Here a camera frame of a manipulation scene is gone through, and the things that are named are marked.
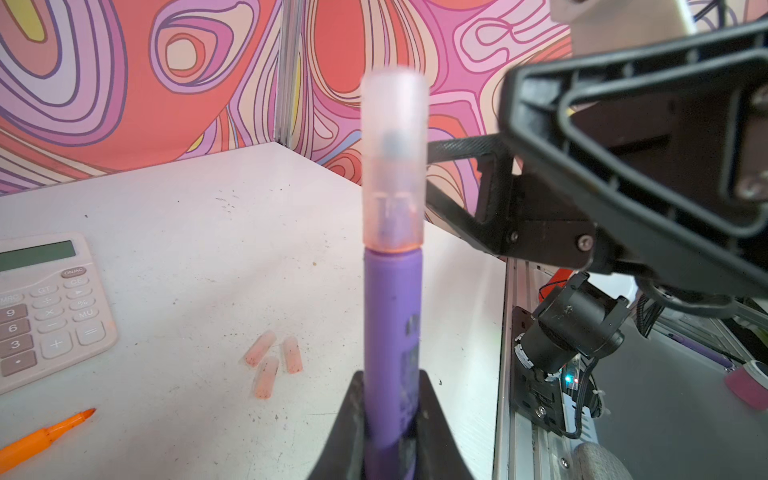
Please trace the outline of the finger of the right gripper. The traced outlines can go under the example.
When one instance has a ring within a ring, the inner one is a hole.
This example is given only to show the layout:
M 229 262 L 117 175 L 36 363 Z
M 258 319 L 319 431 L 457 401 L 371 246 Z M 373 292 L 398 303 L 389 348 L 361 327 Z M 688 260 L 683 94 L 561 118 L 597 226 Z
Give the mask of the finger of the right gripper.
M 620 245 L 617 268 L 766 295 L 765 24 L 513 68 L 499 129 Z
M 596 227 L 536 173 L 515 173 L 499 135 L 432 141 L 427 206 L 431 219 L 484 253 L 585 269 Z

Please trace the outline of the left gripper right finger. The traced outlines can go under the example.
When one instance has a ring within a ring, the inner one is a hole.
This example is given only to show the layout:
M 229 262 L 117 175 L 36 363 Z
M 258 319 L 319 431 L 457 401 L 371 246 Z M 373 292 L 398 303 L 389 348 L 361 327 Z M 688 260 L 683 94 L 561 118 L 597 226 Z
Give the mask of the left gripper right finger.
M 435 389 L 425 370 L 419 372 L 419 406 L 416 413 L 415 478 L 421 480 L 472 480 L 452 435 Z

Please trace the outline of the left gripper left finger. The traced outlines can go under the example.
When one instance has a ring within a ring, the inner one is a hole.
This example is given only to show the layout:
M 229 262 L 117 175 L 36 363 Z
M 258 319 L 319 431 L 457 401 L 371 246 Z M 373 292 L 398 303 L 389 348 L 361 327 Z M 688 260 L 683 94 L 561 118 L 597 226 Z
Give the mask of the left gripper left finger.
M 360 480 L 364 474 L 364 374 L 353 374 L 309 480 Z

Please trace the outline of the purple pen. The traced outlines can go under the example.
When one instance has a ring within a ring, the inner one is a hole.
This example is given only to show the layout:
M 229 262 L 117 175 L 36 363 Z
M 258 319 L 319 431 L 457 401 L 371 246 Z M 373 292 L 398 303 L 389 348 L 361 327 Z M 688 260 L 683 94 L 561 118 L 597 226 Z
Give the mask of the purple pen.
M 423 255 L 364 253 L 364 408 L 368 479 L 411 479 L 419 404 Z

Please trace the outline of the clear pen cap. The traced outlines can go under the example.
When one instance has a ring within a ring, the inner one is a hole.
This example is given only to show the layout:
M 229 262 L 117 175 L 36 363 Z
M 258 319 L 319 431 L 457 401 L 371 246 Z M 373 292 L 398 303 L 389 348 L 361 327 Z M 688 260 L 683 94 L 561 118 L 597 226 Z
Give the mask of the clear pen cap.
M 245 353 L 243 357 L 245 364 L 251 368 L 256 368 L 267 355 L 275 341 L 276 334 L 272 330 L 267 330 L 261 334 Z
M 285 368 L 290 374 L 303 371 L 303 360 L 298 339 L 295 336 L 286 338 L 282 343 Z
M 271 398 L 278 370 L 279 359 L 275 356 L 268 356 L 261 362 L 253 388 L 256 398 L 262 400 Z
M 428 86 L 404 67 L 373 70 L 361 83 L 363 243 L 383 253 L 424 241 Z

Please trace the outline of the orange pen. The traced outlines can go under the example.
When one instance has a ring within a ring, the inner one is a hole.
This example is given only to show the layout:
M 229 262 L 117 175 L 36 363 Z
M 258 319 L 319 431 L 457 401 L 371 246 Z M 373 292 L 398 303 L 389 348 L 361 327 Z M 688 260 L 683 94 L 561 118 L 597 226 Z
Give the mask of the orange pen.
M 42 428 L 1 449 L 1 473 L 4 474 L 52 446 L 63 435 L 85 423 L 95 408 L 80 412 L 56 425 Z

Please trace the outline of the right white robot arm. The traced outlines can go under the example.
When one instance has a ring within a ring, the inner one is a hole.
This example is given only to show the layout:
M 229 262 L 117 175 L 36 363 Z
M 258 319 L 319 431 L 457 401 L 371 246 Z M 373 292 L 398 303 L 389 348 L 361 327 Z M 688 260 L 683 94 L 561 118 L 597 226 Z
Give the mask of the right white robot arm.
M 728 317 L 767 294 L 767 23 L 509 70 L 499 130 L 435 141 L 428 160 L 476 159 L 469 213 L 435 186 L 430 209 L 486 253 L 563 267 L 533 312 L 516 309 L 510 405 L 568 430 L 555 379 L 623 343 L 623 297 L 592 273 L 635 279 L 660 307 Z

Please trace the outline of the grey microphone windscreen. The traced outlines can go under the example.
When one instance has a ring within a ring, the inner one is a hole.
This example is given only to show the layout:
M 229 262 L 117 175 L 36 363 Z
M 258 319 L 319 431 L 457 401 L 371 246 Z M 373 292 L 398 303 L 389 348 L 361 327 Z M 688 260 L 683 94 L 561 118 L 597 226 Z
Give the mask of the grey microphone windscreen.
M 572 453 L 571 478 L 576 480 L 632 480 L 625 465 L 599 444 L 585 442 Z

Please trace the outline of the pink tape roll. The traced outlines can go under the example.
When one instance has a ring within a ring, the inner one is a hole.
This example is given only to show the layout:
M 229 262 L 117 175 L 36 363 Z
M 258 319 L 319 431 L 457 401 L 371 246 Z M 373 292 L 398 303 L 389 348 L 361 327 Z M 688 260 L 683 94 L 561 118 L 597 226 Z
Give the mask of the pink tape roll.
M 766 411 L 768 408 L 767 364 L 750 360 L 729 372 L 724 379 L 728 389 L 750 408 Z

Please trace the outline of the pink calculator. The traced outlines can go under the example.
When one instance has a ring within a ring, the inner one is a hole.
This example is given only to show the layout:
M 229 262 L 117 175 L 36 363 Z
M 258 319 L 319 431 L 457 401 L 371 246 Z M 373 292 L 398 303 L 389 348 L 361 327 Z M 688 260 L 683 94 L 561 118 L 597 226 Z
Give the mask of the pink calculator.
M 118 340 L 86 238 L 75 232 L 1 241 L 1 392 L 93 358 Z

